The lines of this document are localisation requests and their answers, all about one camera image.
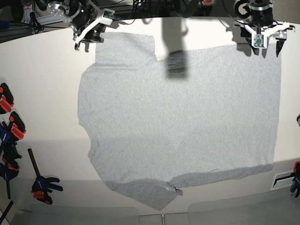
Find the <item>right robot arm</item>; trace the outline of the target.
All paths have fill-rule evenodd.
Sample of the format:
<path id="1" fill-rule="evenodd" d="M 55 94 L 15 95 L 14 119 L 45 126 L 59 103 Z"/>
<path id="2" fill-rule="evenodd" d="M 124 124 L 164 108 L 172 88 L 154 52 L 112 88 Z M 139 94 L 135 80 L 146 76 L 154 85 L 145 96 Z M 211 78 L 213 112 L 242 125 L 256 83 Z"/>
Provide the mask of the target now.
<path id="1" fill-rule="evenodd" d="M 75 50 L 80 44 L 86 44 L 85 51 L 90 43 L 102 43 L 100 36 L 104 25 L 100 24 L 101 10 L 91 0 L 51 0 L 47 3 L 47 11 L 58 17 L 62 17 L 64 23 L 73 30 Z"/>

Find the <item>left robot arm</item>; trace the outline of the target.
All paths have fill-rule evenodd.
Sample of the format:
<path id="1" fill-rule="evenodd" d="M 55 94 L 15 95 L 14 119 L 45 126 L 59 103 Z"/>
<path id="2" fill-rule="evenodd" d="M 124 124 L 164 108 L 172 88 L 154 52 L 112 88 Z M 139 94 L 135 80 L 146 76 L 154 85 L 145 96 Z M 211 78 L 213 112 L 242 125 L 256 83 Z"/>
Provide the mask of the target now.
<path id="1" fill-rule="evenodd" d="M 278 23 L 273 18 L 272 0 L 239 0 L 234 5 L 234 11 L 239 19 L 240 34 L 243 38 L 251 38 L 251 32 L 244 27 L 248 25 L 256 34 L 274 37 L 276 40 L 286 40 L 290 24 Z"/>

